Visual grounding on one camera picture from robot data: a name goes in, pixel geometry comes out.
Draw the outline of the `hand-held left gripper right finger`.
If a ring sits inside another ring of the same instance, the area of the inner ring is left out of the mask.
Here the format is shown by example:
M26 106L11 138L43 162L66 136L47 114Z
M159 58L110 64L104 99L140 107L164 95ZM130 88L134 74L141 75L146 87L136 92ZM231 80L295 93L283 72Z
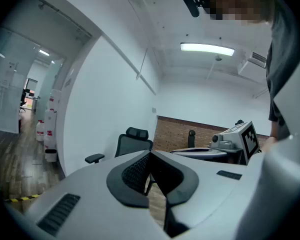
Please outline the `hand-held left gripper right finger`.
M247 166L159 151L149 154L149 162L167 201L165 229L151 226L150 240L250 239L239 229L260 178L260 153Z

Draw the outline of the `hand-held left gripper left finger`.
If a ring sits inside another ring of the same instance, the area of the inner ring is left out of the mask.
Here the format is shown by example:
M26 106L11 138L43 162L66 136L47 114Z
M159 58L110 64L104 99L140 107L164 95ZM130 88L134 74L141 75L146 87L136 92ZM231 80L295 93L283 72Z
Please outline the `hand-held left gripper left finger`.
M56 234L59 240L170 240L149 209L121 204L107 187L108 173L140 154L137 151L73 172L40 195L25 216L37 224L62 196L73 194L80 199Z

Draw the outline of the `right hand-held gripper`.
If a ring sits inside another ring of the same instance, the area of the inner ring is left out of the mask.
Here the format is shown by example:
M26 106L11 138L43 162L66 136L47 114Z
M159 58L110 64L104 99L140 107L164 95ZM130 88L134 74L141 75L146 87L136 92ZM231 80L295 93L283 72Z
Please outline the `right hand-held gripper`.
M252 121L237 123L232 128L215 134L208 147L181 148L172 150L171 153L209 162L224 162L227 161L229 154L236 154L235 163L247 165L251 156L260 150L258 136Z

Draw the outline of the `person's dark t-shirt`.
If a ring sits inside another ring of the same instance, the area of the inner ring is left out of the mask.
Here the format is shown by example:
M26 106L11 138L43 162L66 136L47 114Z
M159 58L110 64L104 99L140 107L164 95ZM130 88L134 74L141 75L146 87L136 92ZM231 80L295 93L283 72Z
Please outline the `person's dark t-shirt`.
M265 65L270 95L268 119L276 123L277 139L282 140L290 132L274 98L289 80L300 60L300 26L290 13L286 13L277 4L274 6L271 38Z

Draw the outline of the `yellow-black floor tape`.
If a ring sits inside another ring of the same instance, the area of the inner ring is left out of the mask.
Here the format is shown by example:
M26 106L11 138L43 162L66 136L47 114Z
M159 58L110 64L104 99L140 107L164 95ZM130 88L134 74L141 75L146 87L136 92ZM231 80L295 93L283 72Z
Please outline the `yellow-black floor tape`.
M34 194L34 195L18 197L18 198L9 198L9 199L5 199L4 201L7 203L17 203L17 202L23 202L23 201L36 199L39 196L40 196L39 194Z

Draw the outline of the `white jug red label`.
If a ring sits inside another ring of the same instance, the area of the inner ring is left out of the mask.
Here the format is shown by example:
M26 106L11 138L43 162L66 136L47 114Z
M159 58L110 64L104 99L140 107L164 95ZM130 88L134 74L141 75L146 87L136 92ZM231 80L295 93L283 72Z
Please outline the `white jug red label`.
M44 115L44 137L43 144L45 149L56 148L56 118L57 112L51 109L47 109Z
M35 130L36 130L36 140L38 142L43 142L44 141L44 121L38 120Z
M61 91L57 89L52 89L50 92L48 107L50 110L57 111L60 103Z

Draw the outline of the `white waste bin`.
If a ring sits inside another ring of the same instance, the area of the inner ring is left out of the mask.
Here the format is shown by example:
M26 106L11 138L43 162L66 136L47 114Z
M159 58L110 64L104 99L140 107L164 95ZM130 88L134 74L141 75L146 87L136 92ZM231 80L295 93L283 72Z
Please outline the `white waste bin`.
M47 162L54 163L58 160L58 152L56 149L46 149L44 152Z

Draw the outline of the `glass partition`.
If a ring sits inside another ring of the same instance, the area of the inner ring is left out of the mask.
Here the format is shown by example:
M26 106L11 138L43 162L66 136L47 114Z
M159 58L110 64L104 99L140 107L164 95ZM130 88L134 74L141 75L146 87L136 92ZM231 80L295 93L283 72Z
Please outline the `glass partition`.
M22 87L13 85L18 60L13 51L16 44L13 34L0 28L0 131L19 132L19 107Z

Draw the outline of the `white ceiling vent unit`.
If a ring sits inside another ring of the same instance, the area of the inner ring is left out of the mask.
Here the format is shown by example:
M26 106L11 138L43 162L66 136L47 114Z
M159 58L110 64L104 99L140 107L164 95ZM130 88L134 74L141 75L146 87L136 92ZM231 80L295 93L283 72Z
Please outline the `white ceiling vent unit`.
M238 74L240 75L249 63L264 69L266 67L266 59L266 57L252 51L249 57L244 57L239 63L237 67Z

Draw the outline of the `long ceiling light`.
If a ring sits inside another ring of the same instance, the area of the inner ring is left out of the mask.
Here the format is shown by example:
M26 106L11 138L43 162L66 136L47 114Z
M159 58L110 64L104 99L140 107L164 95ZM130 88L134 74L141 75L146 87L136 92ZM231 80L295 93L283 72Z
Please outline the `long ceiling light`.
M180 50L183 52L205 52L232 57L235 50L224 46L200 43L181 43Z

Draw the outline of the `white wall conduit pipe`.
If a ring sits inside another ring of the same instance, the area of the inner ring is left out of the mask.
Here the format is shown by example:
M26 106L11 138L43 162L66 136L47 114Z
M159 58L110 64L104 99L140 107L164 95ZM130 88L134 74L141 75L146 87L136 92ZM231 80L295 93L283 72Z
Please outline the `white wall conduit pipe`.
M141 78L144 84L148 87L148 89L156 96L156 91L152 88L146 78L141 74L142 70L138 70L135 65L131 62L131 60L123 53L123 51L111 40L109 36L107 36L104 32L102 36L107 42L117 51L117 53L122 57L122 59L132 68L132 70L136 73L136 79Z

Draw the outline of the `black mesh office chair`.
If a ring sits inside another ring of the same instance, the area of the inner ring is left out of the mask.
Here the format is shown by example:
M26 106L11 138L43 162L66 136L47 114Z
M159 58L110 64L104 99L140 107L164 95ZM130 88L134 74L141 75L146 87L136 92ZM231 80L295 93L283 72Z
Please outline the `black mesh office chair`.
M129 127L125 134L118 137L117 148L114 157L120 157L126 154L151 150L153 142L149 140L147 130Z

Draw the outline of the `person's right forearm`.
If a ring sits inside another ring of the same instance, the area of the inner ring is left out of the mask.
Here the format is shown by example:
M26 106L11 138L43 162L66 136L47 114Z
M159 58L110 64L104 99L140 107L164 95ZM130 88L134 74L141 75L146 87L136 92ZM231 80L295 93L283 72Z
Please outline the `person's right forearm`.
M278 122L271 122L271 129L269 138L264 142L264 145L261 147L262 152L268 152L271 147L278 141Z

